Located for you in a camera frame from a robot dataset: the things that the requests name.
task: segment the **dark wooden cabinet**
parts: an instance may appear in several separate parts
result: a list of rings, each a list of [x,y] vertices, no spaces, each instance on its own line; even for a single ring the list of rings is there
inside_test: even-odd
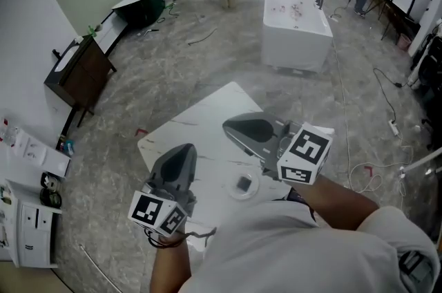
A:
[[[66,53],[76,45],[74,41],[69,45],[44,83],[73,108],[84,109],[84,116],[86,111],[92,113],[91,108],[106,85],[109,71],[117,70],[95,40],[86,36],[66,67],[57,72]]]

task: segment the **gray stone floor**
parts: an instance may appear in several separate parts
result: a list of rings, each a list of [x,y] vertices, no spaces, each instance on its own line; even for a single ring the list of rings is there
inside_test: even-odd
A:
[[[348,0],[325,0],[324,11]],[[159,32],[127,34],[110,55],[118,72],[104,90],[95,117],[87,116],[80,129],[72,128],[75,156],[64,182],[64,213],[58,222],[56,260],[58,275],[76,292],[113,292],[92,266],[80,245],[124,293],[148,292],[155,250],[127,213],[133,192],[148,171],[137,149],[138,128],[155,130],[219,87],[235,81],[265,111],[281,118],[334,127],[336,135],[324,174],[348,186],[347,145],[343,97],[338,65],[330,49],[321,73],[297,74],[260,63],[260,34],[264,0],[239,0],[235,10],[224,11],[218,0],[176,0]],[[365,20],[340,10],[330,20],[340,60],[349,127],[351,166],[361,162],[406,162],[387,121],[392,112],[373,75],[373,67],[391,79],[405,82],[410,58],[394,45],[391,32],[381,41],[386,22],[373,11]],[[186,41],[206,41],[189,46]],[[414,158],[426,155],[429,133],[422,129],[423,111],[409,88],[397,89],[383,77],[397,114],[404,140],[414,147]],[[394,175],[398,166],[375,168],[383,186],[365,193],[381,205],[401,205]],[[404,212],[424,230],[432,230],[436,198],[434,176],[419,169],[405,179]],[[353,186],[369,182],[368,171],[355,170]]]

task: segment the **freestanding bathtub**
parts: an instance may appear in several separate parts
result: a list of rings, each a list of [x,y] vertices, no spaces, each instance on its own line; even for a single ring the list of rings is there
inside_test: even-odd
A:
[[[319,72],[333,34],[315,0],[265,0],[262,62]]]

